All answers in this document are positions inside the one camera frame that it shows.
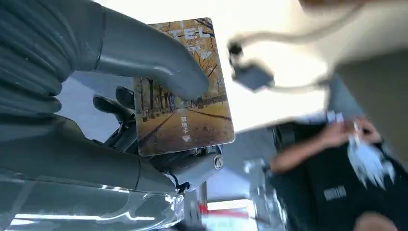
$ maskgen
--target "plastic bag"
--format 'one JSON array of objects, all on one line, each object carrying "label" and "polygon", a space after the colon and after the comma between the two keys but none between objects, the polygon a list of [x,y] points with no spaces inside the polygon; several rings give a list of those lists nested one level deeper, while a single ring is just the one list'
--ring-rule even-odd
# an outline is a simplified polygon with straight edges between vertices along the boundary
[{"label": "plastic bag", "polygon": [[385,190],[384,178],[389,176],[394,183],[395,170],[383,153],[376,147],[361,141],[357,135],[350,136],[347,155],[357,178],[367,188],[369,180],[374,186]]}]

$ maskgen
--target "card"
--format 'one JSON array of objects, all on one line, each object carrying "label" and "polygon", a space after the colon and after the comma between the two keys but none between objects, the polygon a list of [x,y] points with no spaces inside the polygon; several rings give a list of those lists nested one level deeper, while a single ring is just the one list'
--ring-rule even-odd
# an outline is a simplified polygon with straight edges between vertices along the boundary
[{"label": "card", "polygon": [[185,100],[151,79],[135,77],[139,153],[173,153],[234,140],[213,24],[209,18],[150,25],[180,41],[208,76],[208,91]]}]

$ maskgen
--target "black shirt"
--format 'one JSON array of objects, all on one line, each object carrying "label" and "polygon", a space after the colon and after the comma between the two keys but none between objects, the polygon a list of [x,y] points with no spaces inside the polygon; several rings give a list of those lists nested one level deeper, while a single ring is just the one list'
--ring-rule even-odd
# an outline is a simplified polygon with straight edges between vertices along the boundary
[{"label": "black shirt", "polygon": [[[318,134],[325,125],[296,125],[296,140]],[[385,188],[358,180],[347,156],[348,144],[326,149],[301,165],[271,179],[290,220],[300,231],[351,231],[356,219],[375,211],[408,231],[408,175],[393,159],[396,176]]]}]

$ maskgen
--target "hand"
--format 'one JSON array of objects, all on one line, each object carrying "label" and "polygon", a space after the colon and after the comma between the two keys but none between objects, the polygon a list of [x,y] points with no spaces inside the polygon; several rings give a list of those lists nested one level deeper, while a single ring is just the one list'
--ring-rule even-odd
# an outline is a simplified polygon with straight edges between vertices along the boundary
[{"label": "hand", "polygon": [[366,143],[380,143],[383,139],[374,125],[366,118],[354,120],[360,129],[360,138]]},{"label": "hand", "polygon": [[335,122],[328,124],[318,135],[325,147],[338,147],[348,141],[348,136],[356,131],[352,123]]}]

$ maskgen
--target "person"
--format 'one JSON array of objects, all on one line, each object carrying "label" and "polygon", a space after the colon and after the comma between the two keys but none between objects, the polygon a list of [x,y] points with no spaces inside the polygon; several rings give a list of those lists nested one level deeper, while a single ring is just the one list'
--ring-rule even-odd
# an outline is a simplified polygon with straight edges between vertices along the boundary
[{"label": "person", "polygon": [[[384,176],[384,188],[370,181],[364,186],[357,178],[347,155],[350,135],[375,146],[392,163],[395,179]],[[286,208],[289,231],[408,230],[407,174],[384,152],[368,119],[298,124],[295,136],[296,144],[270,162],[270,183]]]}]

